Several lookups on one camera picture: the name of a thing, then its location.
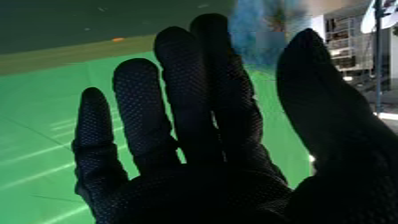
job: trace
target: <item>textured glove fabric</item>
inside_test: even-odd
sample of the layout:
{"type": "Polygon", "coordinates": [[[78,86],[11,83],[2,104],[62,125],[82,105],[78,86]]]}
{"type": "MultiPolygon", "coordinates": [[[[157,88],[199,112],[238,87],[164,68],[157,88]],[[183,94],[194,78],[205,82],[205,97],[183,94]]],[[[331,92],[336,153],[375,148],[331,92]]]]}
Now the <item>textured glove fabric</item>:
{"type": "Polygon", "coordinates": [[[190,31],[205,49],[212,110],[228,164],[238,168],[270,172],[286,180],[261,145],[263,118],[242,58],[231,47],[228,18],[219,14],[199,16],[192,22],[190,31]]]}
{"type": "MultiPolygon", "coordinates": [[[[222,30],[208,44],[222,45],[230,41],[226,18],[208,15],[199,24],[206,20],[222,30]]],[[[260,144],[263,121],[240,58],[233,55],[230,60],[231,47],[222,45],[221,65],[230,71],[215,70],[206,44],[198,39],[187,30],[171,27],[155,41],[178,139],[171,137],[155,64],[132,59],[114,72],[125,136],[141,171],[134,180],[118,161],[103,94],[91,88],[82,95],[73,142],[77,193],[96,223],[288,222],[292,190],[260,144]],[[178,160],[178,147],[187,164],[178,160]]]]}
{"type": "Polygon", "coordinates": [[[281,56],[277,91],[317,157],[317,175],[302,182],[288,205],[293,223],[398,223],[397,136],[343,81],[309,29],[281,56]]]}

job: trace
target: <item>black glove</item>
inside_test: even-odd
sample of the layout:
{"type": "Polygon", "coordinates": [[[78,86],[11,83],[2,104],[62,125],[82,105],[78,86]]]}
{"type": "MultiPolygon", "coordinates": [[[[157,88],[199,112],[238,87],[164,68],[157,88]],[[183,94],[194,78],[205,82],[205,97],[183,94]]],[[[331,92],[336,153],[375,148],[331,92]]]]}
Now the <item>black glove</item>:
{"type": "Polygon", "coordinates": [[[306,30],[285,50],[279,98],[317,157],[317,175],[288,205],[293,223],[398,223],[398,138],[343,81],[322,39],[306,30]]]}
{"type": "Polygon", "coordinates": [[[100,90],[89,88],[73,141],[77,193],[98,223],[285,223],[292,191],[260,143],[261,114],[231,49],[226,17],[201,16],[190,30],[166,29],[155,41],[178,140],[171,137],[158,69],[146,59],[132,59],[116,69],[114,92],[141,176],[128,180],[109,104],[100,90]]]}

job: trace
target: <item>green surface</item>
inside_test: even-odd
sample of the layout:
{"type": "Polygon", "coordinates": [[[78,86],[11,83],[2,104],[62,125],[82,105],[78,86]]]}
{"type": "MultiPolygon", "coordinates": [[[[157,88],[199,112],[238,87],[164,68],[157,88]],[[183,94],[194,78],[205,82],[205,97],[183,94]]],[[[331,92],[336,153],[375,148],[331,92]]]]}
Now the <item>green surface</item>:
{"type": "MultiPolygon", "coordinates": [[[[80,93],[96,86],[109,97],[119,157],[132,177],[132,163],[112,94],[112,70],[123,60],[151,53],[77,63],[66,67],[0,77],[0,223],[94,223],[75,195],[70,142],[80,93]]],[[[306,149],[292,130],[276,95],[276,80],[251,72],[265,117],[265,146],[292,187],[309,175],[306,149]]]]}

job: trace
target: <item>gloved hand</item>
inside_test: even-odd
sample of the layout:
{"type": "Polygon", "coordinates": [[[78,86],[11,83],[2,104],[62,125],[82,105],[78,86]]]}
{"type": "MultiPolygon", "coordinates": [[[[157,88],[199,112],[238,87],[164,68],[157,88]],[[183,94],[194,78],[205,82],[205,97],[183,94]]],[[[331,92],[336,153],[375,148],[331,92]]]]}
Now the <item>gloved hand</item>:
{"type": "Polygon", "coordinates": [[[317,175],[292,194],[293,223],[398,223],[398,137],[343,80],[313,30],[299,33],[281,56],[277,91],[317,158],[317,175]]]}
{"type": "Polygon", "coordinates": [[[167,28],[157,36],[155,54],[178,140],[155,64],[132,59],[114,72],[125,135],[141,171],[134,180],[118,161],[105,96],[96,88],[82,94],[73,141],[77,193],[96,223],[263,223],[263,219],[285,223],[292,191],[261,145],[261,114],[226,17],[201,16],[190,32],[167,28]]]}

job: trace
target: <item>finger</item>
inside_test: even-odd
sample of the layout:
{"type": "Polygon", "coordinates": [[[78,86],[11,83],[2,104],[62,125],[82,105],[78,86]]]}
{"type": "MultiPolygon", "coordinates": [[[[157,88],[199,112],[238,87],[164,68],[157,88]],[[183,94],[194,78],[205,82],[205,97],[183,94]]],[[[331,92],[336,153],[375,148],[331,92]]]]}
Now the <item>finger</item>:
{"type": "Polygon", "coordinates": [[[164,66],[164,80],[174,115],[178,141],[189,164],[219,164],[224,160],[210,112],[208,79],[203,54],[190,33],[166,29],[155,41],[164,66]]]}
{"type": "Polygon", "coordinates": [[[93,205],[128,182],[118,160],[109,103],[96,88],[89,88],[82,94],[73,152],[77,193],[93,205]]]}
{"type": "Polygon", "coordinates": [[[228,163],[240,167],[269,169],[274,165],[261,146],[263,119],[242,59],[231,48],[228,18],[219,14],[199,16],[190,30],[199,38],[206,55],[212,109],[228,163]]]}
{"type": "Polygon", "coordinates": [[[343,80],[322,38],[311,29],[299,33],[281,56],[277,92],[317,166],[336,164],[356,153],[388,145],[391,140],[397,143],[366,99],[343,80]]]}
{"type": "Polygon", "coordinates": [[[146,59],[132,59],[121,63],[114,72],[114,91],[130,151],[144,174],[180,165],[158,68],[146,59]]]}

